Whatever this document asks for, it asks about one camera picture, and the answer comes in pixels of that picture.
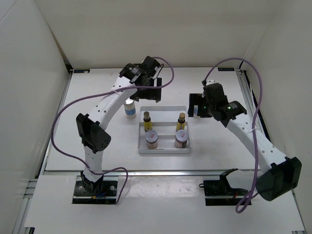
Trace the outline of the blue label jar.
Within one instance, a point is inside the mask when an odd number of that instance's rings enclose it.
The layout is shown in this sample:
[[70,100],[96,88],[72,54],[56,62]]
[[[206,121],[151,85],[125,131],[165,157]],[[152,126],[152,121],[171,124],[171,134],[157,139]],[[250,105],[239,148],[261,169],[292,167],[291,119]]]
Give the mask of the blue label jar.
[[194,118],[200,118],[198,115],[198,105],[194,105]]
[[134,119],[136,117],[135,102],[130,98],[124,102],[124,110],[127,118]]

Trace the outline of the yellow small bottle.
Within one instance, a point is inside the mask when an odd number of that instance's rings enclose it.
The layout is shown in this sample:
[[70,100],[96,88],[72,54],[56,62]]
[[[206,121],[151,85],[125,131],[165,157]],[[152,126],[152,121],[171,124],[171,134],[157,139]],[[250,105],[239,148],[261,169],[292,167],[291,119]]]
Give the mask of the yellow small bottle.
[[185,113],[180,113],[178,120],[177,120],[177,123],[176,123],[175,130],[176,131],[184,130],[185,129],[185,123],[186,123],[186,115],[185,115]]
[[144,131],[151,131],[153,129],[150,113],[148,111],[145,111],[143,113],[143,122],[144,122]]

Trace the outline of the red label spice jar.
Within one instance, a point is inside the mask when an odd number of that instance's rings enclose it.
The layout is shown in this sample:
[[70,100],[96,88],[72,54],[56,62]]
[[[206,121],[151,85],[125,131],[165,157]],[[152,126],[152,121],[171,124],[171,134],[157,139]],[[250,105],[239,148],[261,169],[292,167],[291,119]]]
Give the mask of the red label spice jar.
[[155,130],[147,131],[145,140],[148,149],[156,149],[158,147],[158,133]]
[[189,134],[184,129],[178,130],[175,134],[175,146],[179,149],[186,147],[189,139]]

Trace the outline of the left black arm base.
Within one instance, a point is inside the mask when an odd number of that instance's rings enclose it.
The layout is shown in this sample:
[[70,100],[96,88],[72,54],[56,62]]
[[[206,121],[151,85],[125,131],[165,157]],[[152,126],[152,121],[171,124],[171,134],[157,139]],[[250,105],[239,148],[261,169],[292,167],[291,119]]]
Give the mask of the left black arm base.
[[94,192],[86,189],[80,176],[76,177],[72,204],[115,205],[117,201],[118,177],[104,177]]

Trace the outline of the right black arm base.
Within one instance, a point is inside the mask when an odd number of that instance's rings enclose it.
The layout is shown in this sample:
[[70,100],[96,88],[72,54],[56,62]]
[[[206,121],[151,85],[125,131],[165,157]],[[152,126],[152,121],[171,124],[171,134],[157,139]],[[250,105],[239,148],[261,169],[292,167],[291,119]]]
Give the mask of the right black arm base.
[[237,170],[229,169],[221,173],[218,179],[206,179],[198,185],[204,190],[206,206],[236,206],[247,194],[248,190],[233,188],[227,180],[227,176]]

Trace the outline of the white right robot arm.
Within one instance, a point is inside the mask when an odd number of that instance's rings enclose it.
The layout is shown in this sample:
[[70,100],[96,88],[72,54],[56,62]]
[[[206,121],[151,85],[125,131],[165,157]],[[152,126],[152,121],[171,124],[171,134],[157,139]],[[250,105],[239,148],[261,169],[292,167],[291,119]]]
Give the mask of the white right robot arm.
[[255,189],[266,201],[272,201],[297,187],[302,163],[277,149],[252,125],[247,110],[238,102],[229,102],[220,83],[204,86],[203,92],[189,95],[188,116],[194,111],[200,118],[212,117],[232,132],[252,154],[262,175]]

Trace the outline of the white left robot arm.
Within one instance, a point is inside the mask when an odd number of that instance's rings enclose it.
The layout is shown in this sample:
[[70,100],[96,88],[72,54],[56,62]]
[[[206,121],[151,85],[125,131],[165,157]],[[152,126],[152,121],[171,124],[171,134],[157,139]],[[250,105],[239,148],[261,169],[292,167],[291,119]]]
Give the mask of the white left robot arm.
[[85,162],[88,164],[81,173],[85,189],[91,195],[102,190],[103,151],[109,145],[111,137],[105,132],[112,117],[124,102],[137,92],[138,86],[150,85],[160,63],[147,56],[142,63],[128,63],[119,73],[111,88],[112,93],[105,95],[98,105],[87,114],[79,114],[76,118],[78,134],[85,150]]

